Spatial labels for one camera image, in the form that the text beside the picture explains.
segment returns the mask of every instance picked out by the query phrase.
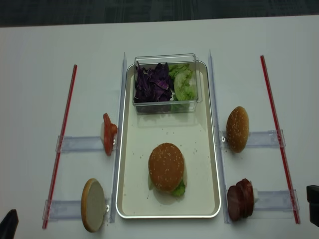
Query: tomato slice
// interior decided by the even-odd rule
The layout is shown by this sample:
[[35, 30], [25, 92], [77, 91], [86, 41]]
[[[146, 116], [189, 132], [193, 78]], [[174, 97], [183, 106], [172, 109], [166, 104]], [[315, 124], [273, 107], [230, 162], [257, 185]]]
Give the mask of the tomato slice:
[[113, 150], [114, 135], [117, 133], [118, 128], [115, 124], [111, 123], [110, 117], [107, 113], [103, 115], [104, 120], [104, 149], [107, 156], [111, 156]]

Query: black object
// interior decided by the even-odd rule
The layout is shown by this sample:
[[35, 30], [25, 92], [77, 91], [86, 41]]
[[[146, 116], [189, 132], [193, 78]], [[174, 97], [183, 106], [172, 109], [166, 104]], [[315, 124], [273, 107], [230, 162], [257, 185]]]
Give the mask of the black object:
[[0, 239], [14, 238], [16, 227], [18, 226], [19, 218], [16, 209], [10, 210], [5, 218], [0, 223]]
[[307, 186], [307, 201], [309, 202], [310, 222], [319, 227], [319, 186]]

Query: white table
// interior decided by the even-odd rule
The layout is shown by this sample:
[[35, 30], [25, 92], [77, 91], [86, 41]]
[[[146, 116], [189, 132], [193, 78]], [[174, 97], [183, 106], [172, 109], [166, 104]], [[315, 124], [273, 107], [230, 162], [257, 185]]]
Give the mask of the white table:
[[[319, 16], [298, 16], [0, 29], [0, 217], [17, 209], [16, 238], [318, 238], [306, 199], [306, 186], [319, 184], [318, 22]], [[265, 55], [302, 223], [248, 220], [230, 226], [220, 212], [212, 220], [141, 221], [117, 215], [114, 224], [96, 234], [86, 232], [81, 221], [53, 222], [42, 230], [73, 65], [78, 72], [72, 103], [78, 112], [70, 113], [69, 120], [85, 115], [81, 104], [103, 102], [105, 89], [120, 89], [124, 51], [130, 64], [138, 55], [185, 51], [206, 60], [209, 48], [221, 79], [245, 68], [252, 69], [251, 77], [260, 77], [259, 56]], [[92, 107], [90, 112], [101, 110]], [[101, 119], [84, 117], [83, 122]], [[97, 128], [74, 125], [66, 134], [98, 135]], [[86, 159], [78, 163], [89, 165]], [[72, 199], [92, 175], [67, 171], [70, 165], [63, 164], [58, 172], [63, 180], [57, 184], [65, 189], [57, 193]]]

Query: top bun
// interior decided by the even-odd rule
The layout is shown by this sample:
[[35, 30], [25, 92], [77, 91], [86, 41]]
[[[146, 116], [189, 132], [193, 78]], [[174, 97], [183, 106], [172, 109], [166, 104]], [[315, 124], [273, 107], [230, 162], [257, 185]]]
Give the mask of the top bun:
[[172, 192], [184, 175], [184, 157], [174, 144], [157, 146], [149, 158], [149, 174], [154, 186], [163, 192]]
[[243, 107], [236, 107], [229, 115], [226, 134], [231, 150], [235, 153], [243, 151], [249, 136], [249, 118]]

